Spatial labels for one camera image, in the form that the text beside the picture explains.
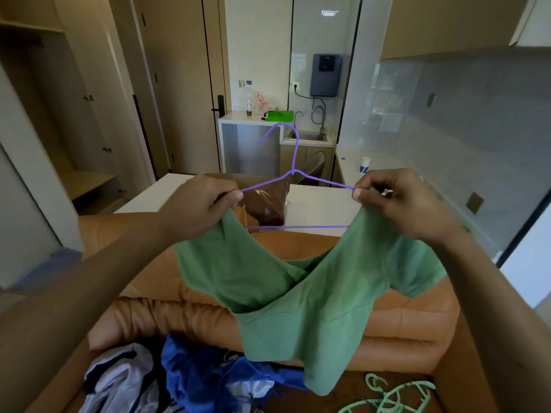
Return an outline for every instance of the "blue clothing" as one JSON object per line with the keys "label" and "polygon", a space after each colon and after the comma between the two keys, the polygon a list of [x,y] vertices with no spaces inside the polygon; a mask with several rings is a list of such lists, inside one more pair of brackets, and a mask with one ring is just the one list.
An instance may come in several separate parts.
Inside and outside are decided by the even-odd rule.
{"label": "blue clothing", "polygon": [[252,362],[244,356],[225,361],[227,352],[214,346],[196,345],[185,335],[167,336],[161,355],[162,366],[166,369],[166,388],[189,413],[226,413],[238,409],[240,403],[230,394],[226,384],[272,380],[306,389],[304,372],[300,369]]}

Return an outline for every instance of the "pile of clothes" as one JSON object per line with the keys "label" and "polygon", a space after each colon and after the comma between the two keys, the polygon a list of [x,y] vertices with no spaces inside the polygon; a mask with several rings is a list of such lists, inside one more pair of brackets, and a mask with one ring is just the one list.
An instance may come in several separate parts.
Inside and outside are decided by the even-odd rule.
{"label": "pile of clothes", "polygon": [[275,383],[306,389],[301,369],[169,334],[162,350],[133,343],[96,358],[84,377],[80,413],[254,413]]}

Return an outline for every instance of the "power cord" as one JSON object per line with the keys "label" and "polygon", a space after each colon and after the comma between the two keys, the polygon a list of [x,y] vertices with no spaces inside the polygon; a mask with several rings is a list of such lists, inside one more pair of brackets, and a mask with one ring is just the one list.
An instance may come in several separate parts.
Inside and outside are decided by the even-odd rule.
{"label": "power cord", "polygon": [[[313,111],[313,105],[315,104],[316,102],[316,99],[320,100],[321,103],[323,103],[323,108],[325,109],[325,112],[327,113],[327,106],[325,105],[325,101],[323,101],[323,98],[321,97],[305,97],[305,96],[301,96],[299,93],[297,93],[296,91],[296,84],[293,86],[294,89],[295,89],[295,94],[298,95],[299,97],[302,97],[302,98],[308,98],[309,100],[312,100],[312,111]],[[313,124],[322,124],[323,123],[323,118],[322,118],[322,121],[320,123],[317,123],[317,122],[314,122],[313,121],[313,114],[310,113],[310,120],[312,120],[312,123]]]}

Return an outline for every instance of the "faucet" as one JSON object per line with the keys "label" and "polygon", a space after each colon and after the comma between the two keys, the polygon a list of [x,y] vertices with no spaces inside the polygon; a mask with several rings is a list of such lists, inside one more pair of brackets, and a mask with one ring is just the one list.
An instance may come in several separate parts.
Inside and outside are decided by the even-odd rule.
{"label": "faucet", "polygon": [[293,126],[295,127],[295,129],[296,129],[296,115],[299,114],[299,113],[302,114],[302,116],[304,116],[304,113],[301,112],[301,111],[298,111],[298,112],[295,113],[295,117],[293,118]]}
{"label": "faucet", "polygon": [[319,108],[321,109],[321,113],[322,113],[322,115],[321,115],[321,129],[320,129],[320,134],[323,134],[323,133],[325,132],[325,129],[324,129],[324,127],[323,127],[323,124],[325,123],[325,109],[324,109],[324,107],[321,106],[321,105],[320,105],[320,106],[316,106],[316,108],[314,108],[314,109],[312,110],[312,114],[313,114],[314,111],[316,111],[316,110],[319,109]]}

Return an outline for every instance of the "green box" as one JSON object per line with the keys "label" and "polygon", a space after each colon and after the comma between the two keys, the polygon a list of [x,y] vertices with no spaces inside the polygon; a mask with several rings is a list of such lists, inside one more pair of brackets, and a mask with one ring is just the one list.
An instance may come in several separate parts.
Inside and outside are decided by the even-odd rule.
{"label": "green box", "polygon": [[275,112],[268,112],[268,115],[266,116],[267,122],[293,122],[293,117],[295,114],[292,111],[275,111]]}

